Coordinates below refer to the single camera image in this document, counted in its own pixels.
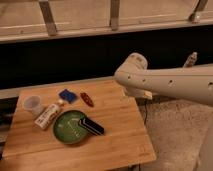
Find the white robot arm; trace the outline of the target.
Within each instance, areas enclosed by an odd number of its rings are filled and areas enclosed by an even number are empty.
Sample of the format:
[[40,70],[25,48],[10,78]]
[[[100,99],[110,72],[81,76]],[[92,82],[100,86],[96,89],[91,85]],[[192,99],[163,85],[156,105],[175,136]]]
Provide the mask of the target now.
[[[115,71],[116,82],[213,107],[213,63],[170,69],[148,69],[147,59],[132,53]],[[201,145],[193,171],[213,171],[213,121]]]

